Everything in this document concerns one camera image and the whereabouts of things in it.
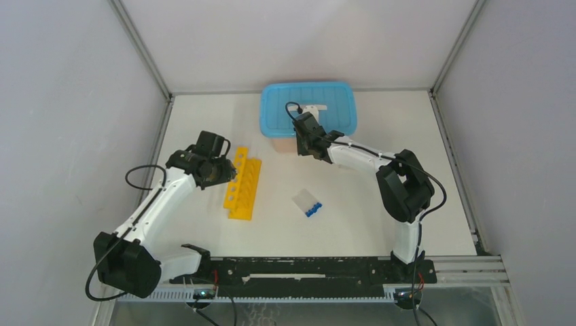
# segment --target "metal frame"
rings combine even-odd
[[[379,257],[388,260],[390,257]],[[500,293],[498,289],[510,287],[508,275],[504,269],[504,264],[499,256],[435,256],[429,257],[434,262],[438,283],[427,284],[427,288],[448,288],[448,287],[490,287],[493,291]],[[118,299],[118,302],[193,302],[192,298],[195,290],[208,290],[212,287],[205,285],[175,285],[163,284],[144,299],[134,295],[125,295]],[[393,293],[402,289],[409,289],[411,284],[384,284],[382,285],[382,295],[379,297],[235,297],[235,302],[258,303],[393,303],[395,302]],[[199,300],[201,302],[229,302],[226,297],[216,297],[213,300]],[[500,299],[503,310],[506,304],[504,298]]]
[[[476,2],[474,3],[474,6],[470,11],[470,15],[468,15],[468,18],[466,18],[464,26],[462,26],[462,29],[460,30],[460,33],[458,34],[458,37],[456,38],[456,41],[454,42],[454,45],[452,46],[452,49],[450,50],[450,53],[446,58],[446,61],[444,61],[442,69],[440,69],[438,77],[436,77],[434,85],[432,86],[432,89],[430,89],[432,94],[436,95],[436,93],[438,93],[438,90],[442,86],[442,83],[444,82],[444,79],[446,78],[446,75],[448,74],[450,67],[452,67],[454,59],[456,58],[456,56],[458,56],[458,53],[460,53],[460,50],[464,45],[464,41],[466,41],[466,39],[470,35],[470,31],[472,30],[472,27],[476,23],[476,20],[478,19],[480,12],[482,12],[482,9],[484,8],[486,2],[488,2],[488,0],[476,0]]]
[[[112,10],[120,20],[120,24],[122,24],[122,27],[126,31],[127,36],[130,38],[130,41],[136,48],[136,52],[138,52],[138,55],[144,62],[144,65],[146,66],[148,71],[152,74],[152,77],[154,78],[154,81],[156,82],[160,91],[164,95],[164,98],[166,100],[169,100],[171,98],[171,94],[170,91],[168,90],[168,86],[166,85],[164,78],[162,78],[162,75],[158,70],[158,66],[156,66],[156,63],[154,62],[154,59],[152,58],[150,51],[144,44],[144,41],[142,40],[142,37],[140,36],[138,29],[134,25],[132,18],[128,14],[124,2],[122,0],[108,0],[108,2],[110,3]]]
[[[154,146],[152,148],[152,154],[150,158],[151,163],[156,163],[158,160],[158,155],[160,153],[160,148],[162,146],[162,140],[168,126],[168,120],[170,117],[172,105],[174,102],[174,94],[171,94],[168,86],[166,85],[162,75],[160,74],[149,50],[145,46],[139,32],[134,25],[134,22],[130,18],[125,5],[122,0],[109,0],[111,7],[117,14],[122,26],[124,27],[126,33],[128,34],[131,42],[134,44],[136,51],[145,63],[146,67],[149,69],[151,75],[155,79],[160,91],[167,99],[167,104],[165,108],[164,117],[162,118],[162,123],[158,131],[158,137]],[[477,221],[477,217],[474,214],[473,206],[470,203],[470,199],[467,195],[467,189],[463,182],[462,175],[458,169],[458,158],[453,150],[451,143],[450,134],[444,124],[444,118],[442,112],[439,109],[438,103],[436,101],[436,94],[444,79],[446,78],[454,59],[460,52],[465,40],[468,38],[470,31],[472,30],[478,15],[482,11],[482,8],[486,4],[486,0],[477,0],[470,15],[467,18],[466,23],[462,27],[457,40],[455,41],[450,54],[448,55],[445,63],[439,75],[437,76],[433,87],[429,90],[430,101],[434,114],[436,116],[437,124],[439,126],[440,133],[446,148],[446,153],[450,161],[450,167],[456,179],[456,186],[458,187],[458,192],[461,196],[461,200],[465,209],[465,214],[469,222],[471,232],[473,237],[475,237],[475,242],[477,243],[477,251],[479,254],[484,254],[484,243],[482,237],[482,231],[480,229],[480,224]],[[179,93],[179,94],[200,94],[200,93]],[[145,176],[145,184],[151,182],[153,173],[148,173]],[[490,287],[492,289],[492,294],[494,297],[494,302],[497,305],[497,311],[499,313],[501,322],[503,325],[523,325],[522,317],[520,314],[520,309],[514,299],[514,295],[511,292],[511,287],[507,273],[503,262],[499,256],[451,256],[451,257],[428,257],[432,259],[435,264],[435,269],[437,271],[438,283],[428,284],[427,287]],[[397,289],[403,289],[409,287],[410,285],[394,284],[394,285],[383,285],[382,286],[382,297],[361,297],[361,298],[338,298],[335,299],[298,299],[298,298],[268,298],[267,302],[393,302],[392,293]],[[114,289],[104,287],[103,292],[110,294]],[[182,302],[190,301],[192,295],[194,294],[194,289],[190,286],[183,285],[170,285],[165,284],[159,286],[149,297],[145,299],[137,298],[133,295],[125,295],[121,297],[119,302]],[[261,302],[262,298],[235,298],[236,302]],[[227,298],[216,297],[214,302],[228,302]],[[93,318],[93,325],[108,325],[114,308],[115,302],[101,302],[96,306],[95,316]]]
[[[352,88],[354,92],[403,92],[403,91],[425,91],[428,87],[385,87],[385,88]],[[262,90],[237,90],[237,91],[216,91],[216,92],[173,92],[173,96],[179,95],[229,95],[229,94],[260,94]]]

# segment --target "wire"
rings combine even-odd
[[[164,178],[162,180],[162,187],[164,187],[166,185],[166,169],[163,168],[160,165],[157,164],[146,164],[146,165],[140,165],[140,166],[136,166],[135,168],[131,168],[130,170],[128,170],[128,172],[126,173],[126,175],[124,176],[124,180],[126,180],[126,183],[129,184],[131,187],[136,188],[136,189],[140,189],[140,190],[152,190],[152,188],[147,188],[147,187],[140,187],[138,185],[135,185],[133,183],[130,182],[130,180],[128,180],[128,177],[130,176],[130,173],[136,171],[136,170],[140,170],[141,168],[157,168],[160,169],[162,171],[162,174],[164,175]]]
[[[124,176],[124,179],[126,180],[127,184],[129,184],[130,186],[132,186],[136,189],[152,190],[152,188],[144,188],[144,187],[139,187],[139,186],[133,185],[128,180],[128,176],[130,175],[130,173],[132,173],[136,170],[139,170],[141,168],[159,168],[163,174],[162,188],[164,188],[166,186],[166,181],[168,178],[168,175],[166,174],[166,169],[161,167],[160,165],[157,165],[157,164],[146,164],[146,165],[136,166],[135,168],[131,168],[130,170],[128,170],[128,172]],[[156,198],[160,195],[160,193],[162,192],[162,188],[158,189],[158,191],[154,194],[152,199],[146,204],[146,206],[144,206],[144,209],[140,212],[140,214],[138,214],[138,217],[136,217],[136,219],[134,219],[134,221],[132,222],[132,227],[134,225],[136,225],[136,223],[138,223],[138,220],[144,215],[144,213],[152,205],[154,200],[156,200]],[[116,248],[116,246],[118,246],[118,244],[122,242],[122,240],[128,235],[128,233],[130,233],[130,231],[132,231],[132,228],[126,228],[126,231],[118,238],[118,240],[116,240],[110,246],[110,248],[108,248],[108,250],[104,253],[104,255],[102,255],[102,257],[100,257],[100,259],[98,259],[98,261],[96,261],[96,264],[94,265],[94,267],[92,268],[92,270],[90,271],[90,273],[88,275],[88,279],[86,280],[86,286],[84,287],[84,292],[86,293],[86,297],[88,297],[88,299],[90,299],[92,301],[96,301],[96,302],[104,302],[104,301],[110,301],[110,300],[118,299],[119,297],[122,297],[123,295],[126,294],[126,292],[124,291],[124,292],[121,292],[117,295],[112,295],[110,297],[94,297],[90,293],[90,281],[92,280],[92,278],[94,277],[94,274],[98,270],[98,266],[100,266],[100,264],[104,261],[104,259],[106,259],[106,257],[110,254],[110,252],[112,252],[112,250],[114,250],[114,248]]]
[[[110,300],[114,300],[114,299],[118,299],[119,297],[122,297],[123,295],[126,294],[126,292],[122,292],[119,293],[117,295],[112,295],[110,297],[94,297],[91,293],[90,293],[90,281],[92,280],[92,277],[94,277],[94,273],[96,273],[96,269],[98,269],[98,266],[100,266],[100,264],[102,263],[102,261],[104,261],[104,258],[106,258],[106,256],[108,256],[108,254],[110,252],[112,252],[112,250],[114,250],[114,248],[116,248],[116,246],[118,246],[118,244],[120,243],[120,241],[122,241],[127,235],[128,233],[132,231],[132,229],[128,228],[124,234],[122,234],[118,240],[116,240],[116,242],[104,253],[104,255],[102,255],[102,257],[100,257],[100,259],[98,259],[98,261],[96,262],[96,265],[94,265],[94,267],[92,268],[92,270],[90,271],[89,275],[88,275],[88,280],[86,280],[86,286],[84,287],[84,292],[86,293],[86,296],[88,297],[88,299],[92,300],[92,301],[96,301],[96,302],[104,302],[104,301],[110,301]]]
[[[426,315],[426,317],[428,317],[428,319],[430,319],[430,321],[432,322],[432,324],[434,324],[434,326],[438,326],[438,324],[436,323],[436,321],[434,320],[434,318],[432,318],[432,316],[430,316],[430,314],[428,312],[426,312],[426,310],[419,308],[419,311],[421,311],[423,314]]]
[[[214,270],[214,291],[218,288],[218,270]]]
[[[203,313],[202,311],[198,310],[196,308],[196,303],[198,303],[198,299],[196,299],[196,301],[194,302],[194,304],[192,305],[192,309],[194,310],[195,313],[199,314],[202,318],[206,319],[210,324],[214,325],[214,326],[220,326],[218,325],[218,323],[216,323],[214,320],[212,320],[212,318],[208,317],[205,313]]]
[[[292,104],[292,105],[297,105],[298,108],[300,108],[300,104],[298,104],[297,102],[286,102],[286,105],[284,106],[284,108],[285,108],[285,110],[286,110],[286,114],[292,119],[292,121],[295,122],[296,119],[292,116],[292,114],[290,113],[290,110],[288,110],[288,105],[290,105],[290,104]],[[430,173],[426,172],[425,170],[423,170],[423,169],[421,169],[421,168],[419,168],[419,167],[417,167],[417,166],[411,165],[411,164],[405,162],[405,161],[402,160],[402,159],[392,158],[392,157],[389,157],[389,156],[385,156],[385,155],[382,155],[382,154],[380,154],[380,153],[376,153],[375,151],[372,151],[372,150],[370,150],[370,149],[368,149],[368,148],[365,148],[365,147],[362,147],[362,146],[359,146],[359,145],[356,145],[356,144],[343,143],[343,142],[339,142],[339,141],[331,141],[331,140],[329,140],[329,139],[327,139],[327,138],[325,138],[325,137],[322,137],[322,136],[319,136],[319,135],[313,133],[312,131],[310,131],[310,130],[308,130],[308,129],[306,129],[306,132],[308,132],[308,134],[310,134],[310,135],[312,135],[312,136],[314,136],[314,137],[316,137],[316,138],[319,138],[319,139],[321,139],[321,140],[323,140],[323,141],[327,141],[328,143],[331,143],[331,144],[334,144],[334,145],[343,145],[343,146],[353,147],[353,148],[356,148],[356,149],[360,149],[360,150],[362,150],[362,151],[365,151],[365,152],[367,152],[367,153],[370,153],[370,154],[372,154],[373,156],[376,156],[377,158],[384,158],[384,159],[386,159],[386,160],[390,160],[390,161],[396,162],[396,163],[398,163],[398,164],[404,164],[404,165],[406,165],[406,166],[409,166],[409,167],[413,168],[414,170],[417,170],[417,171],[419,171],[420,173],[426,175],[428,178],[430,178],[432,181],[434,181],[434,183],[436,183],[436,184],[438,185],[438,187],[440,188],[440,191],[442,192],[442,201],[441,201],[438,205],[434,206],[432,209],[426,210],[426,211],[422,214],[422,216],[420,216],[420,219],[419,219],[418,221],[416,221],[416,222],[418,223],[418,243],[417,243],[417,245],[416,245],[416,252],[414,253],[414,272],[413,272],[413,274],[412,274],[412,286],[410,287],[410,288],[411,288],[411,290],[410,290],[410,297],[412,298],[412,310],[413,310],[413,313],[414,313],[414,319],[416,319],[416,324],[419,326],[419,325],[420,325],[420,320],[418,319],[418,314],[416,313],[416,299],[414,298],[414,286],[415,286],[415,284],[416,284],[416,264],[417,264],[417,262],[418,262],[418,250],[419,250],[419,248],[420,248],[420,243],[421,243],[421,241],[422,241],[422,224],[421,224],[421,222],[422,222],[422,220],[423,220],[428,214],[439,210],[441,207],[443,207],[443,206],[445,205],[446,201],[448,200],[448,194],[446,193],[446,188],[444,188],[444,185],[442,185],[442,183],[441,183],[438,179],[436,179],[433,175],[431,175]]]
[[[231,144],[230,141],[227,140],[226,138],[224,139],[224,141],[225,141],[226,143],[228,143],[228,147],[226,147],[226,152],[224,153],[223,156],[227,156],[227,155],[228,155],[228,152],[230,151],[230,147],[232,146],[232,144]]]
[[[234,326],[236,326],[236,322],[238,321],[238,312],[236,311],[236,302],[234,302],[234,298],[230,295],[230,293],[228,291],[226,291],[222,286],[217,285],[216,283],[214,283],[210,280],[206,280],[206,279],[198,278],[198,277],[191,277],[191,279],[197,280],[200,282],[204,282],[204,283],[208,283],[208,284],[212,284],[212,285],[218,287],[219,290],[222,290],[230,298],[230,302],[232,303],[232,309],[234,311]]]
[[[422,291],[424,289],[424,278],[422,277],[422,273],[418,272],[418,277],[420,277],[420,284],[418,285],[418,291]]]

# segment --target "cable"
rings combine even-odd
[[[192,309],[194,310],[194,312],[199,314],[202,318],[206,319],[210,324],[212,324],[214,326],[220,326],[220,325],[218,325],[218,323],[216,323],[214,320],[212,320],[212,318],[208,317],[205,313],[203,313],[202,311],[200,311],[196,308],[197,302],[198,302],[198,299],[196,299],[196,301],[192,305]]]
[[[220,286],[220,285],[218,285],[218,284],[216,284],[210,280],[206,280],[206,279],[198,278],[198,277],[191,277],[191,279],[197,280],[200,282],[204,282],[204,283],[208,283],[208,284],[212,284],[212,285],[218,287],[218,289],[222,290],[230,298],[230,302],[232,302],[232,309],[234,311],[234,326],[236,326],[236,322],[238,321],[238,312],[236,311],[236,302],[234,302],[234,298],[230,295],[230,293],[228,291],[226,291],[222,286]]]
[[[166,185],[166,178],[167,178],[166,169],[160,165],[157,165],[157,164],[146,164],[146,165],[136,166],[135,168],[131,168],[130,170],[128,170],[128,172],[124,176],[124,180],[126,180],[126,183],[129,184],[131,187],[136,188],[136,189],[140,189],[140,190],[152,190],[152,188],[140,187],[138,185],[135,185],[135,184],[131,183],[130,180],[128,180],[128,176],[130,176],[130,173],[132,173],[136,170],[140,170],[141,168],[158,168],[158,169],[160,169],[162,171],[162,174],[164,175],[164,178],[162,180],[162,187],[164,187]]]
[[[419,291],[422,291],[424,289],[424,278],[422,277],[422,273],[418,272],[418,277],[420,277],[420,285],[418,287]]]
[[[228,155],[228,152],[230,151],[230,147],[232,146],[232,144],[231,144],[230,141],[227,140],[226,138],[224,139],[224,141],[225,141],[226,143],[228,143],[228,147],[226,147],[226,152],[225,152],[224,155],[223,155],[224,157],[226,157],[226,156]]]
[[[428,312],[426,312],[426,310],[422,309],[422,308],[418,308],[419,311],[421,311],[423,314],[426,315],[426,317],[428,317],[428,319],[430,319],[430,321],[432,322],[432,324],[434,324],[434,326],[438,326],[438,324],[436,323],[436,321],[434,320],[434,318],[432,318],[432,316],[430,316],[430,314]]]
[[[92,301],[96,301],[96,302],[104,302],[104,301],[110,301],[110,300],[118,299],[119,297],[122,297],[123,295],[126,294],[126,292],[122,292],[122,293],[119,293],[117,295],[112,295],[111,297],[94,297],[90,293],[90,281],[92,280],[92,277],[94,277],[94,273],[96,273],[96,269],[98,269],[98,266],[100,266],[102,261],[104,261],[104,258],[106,258],[106,256],[108,256],[108,254],[110,252],[112,252],[112,250],[114,250],[114,248],[116,248],[116,246],[118,246],[120,241],[122,241],[128,235],[128,233],[130,231],[132,231],[132,229],[128,228],[124,232],[124,234],[122,234],[118,238],[118,240],[116,240],[116,242],[104,253],[104,255],[102,255],[102,257],[100,257],[100,259],[98,259],[98,261],[96,262],[96,265],[94,265],[94,267],[90,271],[90,273],[88,275],[88,280],[86,280],[86,286],[84,287],[84,292],[86,293],[86,296],[88,297],[88,299],[90,299]]]
[[[292,116],[292,114],[290,113],[290,110],[288,110],[288,105],[290,105],[290,104],[297,105],[298,109],[300,109],[300,104],[297,102],[286,102],[286,105],[284,106],[284,108],[286,110],[286,114],[292,119],[292,121],[295,122],[296,119]],[[441,207],[443,207],[445,205],[446,201],[448,200],[448,194],[446,193],[446,188],[444,188],[444,185],[442,185],[442,183],[438,179],[436,179],[433,175],[431,175],[430,173],[426,172],[425,170],[423,170],[417,166],[414,166],[414,165],[411,165],[407,162],[404,162],[404,160],[402,160],[402,159],[385,156],[385,155],[382,155],[380,153],[376,153],[375,151],[372,151],[368,148],[365,148],[365,147],[362,147],[362,146],[359,146],[356,144],[343,143],[343,142],[339,142],[339,141],[331,141],[325,137],[322,137],[322,136],[319,136],[319,135],[313,133],[312,131],[310,131],[308,129],[306,129],[306,131],[309,134],[311,134],[312,136],[315,136],[316,138],[319,138],[323,141],[327,141],[328,143],[331,143],[334,145],[343,145],[343,146],[353,147],[353,148],[365,151],[367,153],[370,153],[373,156],[376,156],[377,158],[384,158],[386,160],[390,160],[390,161],[396,162],[398,164],[405,164],[406,166],[409,166],[409,167],[413,168],[414,170],[417,170],[420,173],[426,175],[428,178],[430,178],[432,181],[434,181],[434,183],[436,183],[438,185],[438,187],[440,188],[440,191],[442,192],[442,201],[438,205],[434,206],[432,209],[425,211],[422,214],[422,216],[420,216],[420,219],[417,221],[418,222],[418,243],[416,245],[416,252],[414,253],[414,272],[412,275],[412,286],[411,286],[411,291],[410,291],[410,297],[412,298],[412,310],[414,313],[414,319],[416,319],[416,324],[418,326],[420,326],[420,320],[418,319],[418,314],[416,313],[416,300],[414,299],[414,286],[416,284],[416,264],[418,262],[418,250],[420,248],[420,243],[422,241],[422,224],[421,224],[421,222],[428,214],[430,214],[434,211],[437,211],[438,209],[440,209]]]

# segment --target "white table surface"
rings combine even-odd
[[[428,94],[356,92],[355,98],[358,128],[352,138],[383,151],[412,150],[448,191],[445,207],[422,223],[427,255],[475,255]],[[231,158],[237,146],[247,146],[249,157],[262,160],[262,169],[251,221],[228,219],[222,208],[226,185],[196,188],[162,230],[158,251],[191,243],[212,256],[390,255],[393,219],[382,205],[375,177],[276,153],[259,130],[259,103],[259,94],[176,96],[159,164],[208,130],[231,140]],[[159,180],[160,173],[154,178]],[[291,199],[304,188],[323,204],[311,218]],[[437,189],[432,205],[440,200]]]

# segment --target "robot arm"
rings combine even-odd
[[[404,265],[411,264],[417,259],[415,254],[419,245],[420,217],[430,207],[430,198],[434,194],[434,187],[428,177],[418,171],[422,170],[420,162],[407,149],[399,154],[382,153],[355,143],[341,132],[326,133],[312,114],[313,111],[313,106],[305,107],[293,121],[298,154],[312,155],[317,160],[375,175],[382,203],[395,220],[392,257]]]
[[[197,271],[201,248],[186,244],[169,256],[159,257],[154,253],[154,241],[173,211],[197,186],[204,189],[236,177],[236,169],[226,159],[228,151],[220,155],[224,141],[202,131],[195,145],[169,158],[163,180],[136,211],[114,233],[101,232],[96,237],[95,269],[102,283],[147,297],[158,283]]]

